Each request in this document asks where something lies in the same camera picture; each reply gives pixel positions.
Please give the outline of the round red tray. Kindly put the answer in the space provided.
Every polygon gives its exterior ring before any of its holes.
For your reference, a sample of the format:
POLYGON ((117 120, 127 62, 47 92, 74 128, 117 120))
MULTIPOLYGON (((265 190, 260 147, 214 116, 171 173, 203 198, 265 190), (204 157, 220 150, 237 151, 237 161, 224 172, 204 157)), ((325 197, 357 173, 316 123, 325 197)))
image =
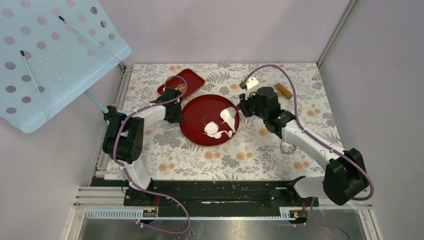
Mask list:
POLYGON ((235 133, 228 137, 226 133, 221 134, 221 138, 214 138, 212 135, 204 133, 204 127, 209 122, 215 122, 220 131, 230 131, 231 128, 222 123, 220 112, 235 105, 227 98, 215 94, 206 94, 190 100, 183 108, 184 120, 180 123, 183 135, 191 142, 204 147, 221 145, 235 136, 240 125, 240 115, 235 115, 235 133))

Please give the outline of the white dough ball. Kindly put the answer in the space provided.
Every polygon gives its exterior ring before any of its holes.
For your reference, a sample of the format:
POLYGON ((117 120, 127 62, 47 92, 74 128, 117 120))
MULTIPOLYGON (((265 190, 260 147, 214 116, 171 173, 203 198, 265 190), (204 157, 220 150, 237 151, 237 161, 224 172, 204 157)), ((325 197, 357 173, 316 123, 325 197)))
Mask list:
POLYGON ((235 129, 235 116, 236 116, 237 111, 233 108, 233 107, 227 107, 225 109, 223 109, 220 112, 220 118, 222 119, 222 123, 226 123, 231 130, 219 130, 218 125, 215 122, 212 122, 212 126, 213 126, 213 130, 212 130, 212 136, 216 139, 221 138, 222 133, 227 134, 227 136, 229 138, 231 138, 233 136, 233 134, 235 133, 236 129, 235 129))

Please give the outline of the wooden double-ended rolling pin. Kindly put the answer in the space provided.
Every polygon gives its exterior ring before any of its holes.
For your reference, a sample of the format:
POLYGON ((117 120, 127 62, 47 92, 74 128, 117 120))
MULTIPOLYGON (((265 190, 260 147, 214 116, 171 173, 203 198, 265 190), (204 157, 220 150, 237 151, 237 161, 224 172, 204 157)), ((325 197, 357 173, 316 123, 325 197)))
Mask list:
POLYGON ((285 97, 288 100, 293 98, 293 94, 281 83, 277 83, 275 85, 275 88, 277 90, 277 95, 285 97))

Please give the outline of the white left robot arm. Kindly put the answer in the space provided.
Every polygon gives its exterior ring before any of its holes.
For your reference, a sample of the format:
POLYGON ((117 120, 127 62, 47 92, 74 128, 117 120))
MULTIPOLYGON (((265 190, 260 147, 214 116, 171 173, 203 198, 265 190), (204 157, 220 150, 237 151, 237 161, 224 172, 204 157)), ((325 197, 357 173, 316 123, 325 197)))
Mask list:
POLYGON ((140 160, 144 132, 159 121, 181 123, 184 119, 182 96, 179 90, 166 87, 162 96, 138 110, 122 113, 115 106, 106 107, 104 120, 107 122, 107 130, 102 150, 119 166, 130 187, 137 189, 135 197, 144 206, 155 200, 155 192, 149 188, 151 177, 140 160))

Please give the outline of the round cut dumpling wrapper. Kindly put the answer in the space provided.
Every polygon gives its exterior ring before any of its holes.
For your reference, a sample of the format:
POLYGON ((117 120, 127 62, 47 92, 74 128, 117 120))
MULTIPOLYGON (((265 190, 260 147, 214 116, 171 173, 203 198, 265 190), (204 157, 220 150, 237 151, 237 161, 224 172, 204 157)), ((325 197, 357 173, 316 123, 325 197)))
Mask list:
POLYGON ((215 122, 211 121, 205 125, 203 132, 207 135, 214 135, 218 132, 218 130, 219 126, 215 122))

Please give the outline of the rectangular red tray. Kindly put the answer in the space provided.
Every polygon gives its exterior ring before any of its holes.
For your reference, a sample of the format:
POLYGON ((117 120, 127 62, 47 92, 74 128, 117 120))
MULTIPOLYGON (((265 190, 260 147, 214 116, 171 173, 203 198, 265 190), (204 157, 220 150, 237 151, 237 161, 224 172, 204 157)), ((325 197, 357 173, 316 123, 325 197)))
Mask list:
POLYGON ((193 70, 186 68, 178 73, 175 77, 166 81, 158 87, 157 92, 162 96, 165 87, 179 90, 181 93, 185 91, 181 101, 184 102, 188 97, 200 90, 205 85, 205 80, 193 70))

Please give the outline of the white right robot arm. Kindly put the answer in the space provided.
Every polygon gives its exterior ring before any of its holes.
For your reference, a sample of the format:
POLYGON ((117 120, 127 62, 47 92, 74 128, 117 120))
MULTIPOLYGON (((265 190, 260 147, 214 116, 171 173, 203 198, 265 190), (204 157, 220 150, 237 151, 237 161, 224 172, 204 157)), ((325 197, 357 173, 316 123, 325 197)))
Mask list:
POLYGON ((266 129, 280 139, 300 148, 324 169, 319 177, 301 176, 291 182, 287 201, 301 205, 307 198, 327 198, 342 206, 350 200, 364 201, 374 194, 362 154, 355 148, 345 150, 331 145, 299 123, 291 112, 281 109, 272 87, 244 87, 237 107, 245 117, 257 116, 266 129))

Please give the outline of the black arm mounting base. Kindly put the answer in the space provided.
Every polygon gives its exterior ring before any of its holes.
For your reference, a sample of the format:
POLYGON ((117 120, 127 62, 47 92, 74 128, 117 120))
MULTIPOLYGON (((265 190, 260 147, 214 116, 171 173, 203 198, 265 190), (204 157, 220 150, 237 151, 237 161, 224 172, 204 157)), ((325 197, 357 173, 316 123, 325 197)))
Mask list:
POLYGON ((318 206, 313 197, 301 197, 294 181, 284 180, 152 180, 146 192, 130 187, 124 206, 172 206, 177 199, 184 206, 200 203, 249 203, 260 207, 318 206))

